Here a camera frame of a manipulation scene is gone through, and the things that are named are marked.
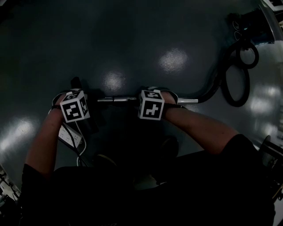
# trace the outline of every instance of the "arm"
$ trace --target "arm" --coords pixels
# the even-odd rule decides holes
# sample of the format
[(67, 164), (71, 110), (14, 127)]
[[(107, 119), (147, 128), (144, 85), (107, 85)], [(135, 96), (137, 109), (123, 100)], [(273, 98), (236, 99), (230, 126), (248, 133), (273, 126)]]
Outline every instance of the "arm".
[(37, 170), (46, 179), (55, 167), (58, 133), (64, 120), (62, 111), (53, 109), (47, 115), (27, 154), (26, 164)]
[[(175, 104), (168, 92), (162, 92), (166, 103)], [(202, 114), (186, 109), (169, 108), (165, 119), (185, 131), (211, 154), (220, 154), (226, 144), (238, 134), (233, 128)]]

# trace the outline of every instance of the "glossy floor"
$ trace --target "glossy floor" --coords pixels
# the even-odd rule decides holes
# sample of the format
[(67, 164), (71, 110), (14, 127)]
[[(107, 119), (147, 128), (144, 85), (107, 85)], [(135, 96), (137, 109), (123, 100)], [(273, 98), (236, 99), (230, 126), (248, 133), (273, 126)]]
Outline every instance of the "glossy floor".
[[(15, 6), (0, 24), (1, 165), (21, 187), (27, 150), (52, 98), (70, 88), (74, 76), (105, 96), (134, 95), (141, 86), (163, 86), (183, 94), (203, 91), (221, 49), (234, 42), (227, 15), (247, 13), (257, 4), (246, 0), (39, 0)], [(233, 126), (257, 143), (275, 135), (282, 46), (276, 42), (258, 47), (260, 61), (249, 70), (251, 93), (243, 107), (229, 106), (221, 90), (209, 101), (187, 107)], [(253, 55), (245, 52), (242, 57), (249, 61)], [(228, 73), (231, 92), (240, 97), (241, 72), (231, 68)], [(127, 140), (125, 112), (113, 106), (101, 111), (106, 123), (99, 126), (99, 133), (87, 136), (85, 157), (90, 162), (109, 141), (118, 145)], [(160, 125), (165, 134), (178, 137), (180, 155), (201, 149), (169, 123)], [(148, 122), (147, 126), (156, 133)], [(75, 164), (75, 154), (59, 143), (56, 168)]]

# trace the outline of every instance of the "shoe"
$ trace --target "shoe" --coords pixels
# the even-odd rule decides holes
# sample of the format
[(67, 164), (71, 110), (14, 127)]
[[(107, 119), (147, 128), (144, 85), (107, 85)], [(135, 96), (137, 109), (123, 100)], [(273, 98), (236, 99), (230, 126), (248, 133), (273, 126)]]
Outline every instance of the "shoe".
[(156, 184), (167, 182), (170, 178), (171, 168), (178, 155), (179, 143), (176, 137), (167, 136), (161, 142), (150, 164), (151, 176), (157, 181)]

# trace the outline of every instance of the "electrical outlet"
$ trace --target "electrical outlet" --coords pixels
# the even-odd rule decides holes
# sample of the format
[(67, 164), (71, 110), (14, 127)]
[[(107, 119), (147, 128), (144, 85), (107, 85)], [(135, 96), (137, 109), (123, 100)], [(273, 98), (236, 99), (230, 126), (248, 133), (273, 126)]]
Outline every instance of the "electrical outlet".
[[(79, 134), (77, 131), (73, 130), (66, 123), (64, 123), (64, 125), (68, 128), (68, 130), (72, 134), (72, 137), (74, 139), (75, 145), (76, 145), (76, 147), (78, 147), (80, 142), (81, 142), (81, 138), (82, 138), (81, 134)], [(74, 147), (72, 139), (71, 139), (69, 133), (65, 130), (65, 128), (63, 126), (61, 126), (61, 128), (60, 128), (60, 131), (59, 131), (59, 134), (58, 134), (58, 138), (61, 141), (63, 141), (64, 143), (67, 143), (68, 145), (71, 145), (72, 147)]]

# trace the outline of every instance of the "silver metal tube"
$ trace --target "silver metal tube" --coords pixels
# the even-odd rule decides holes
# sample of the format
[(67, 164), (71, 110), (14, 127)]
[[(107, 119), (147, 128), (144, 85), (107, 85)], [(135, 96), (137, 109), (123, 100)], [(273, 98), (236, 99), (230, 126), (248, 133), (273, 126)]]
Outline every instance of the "silver metal tube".
[[(106, 97), (98, 99), (98, 102), (128, 102), (137, 100), (136, 97)], [(198, 99), (179, 98), (178, 104), (192, 104), (198, 103)]]

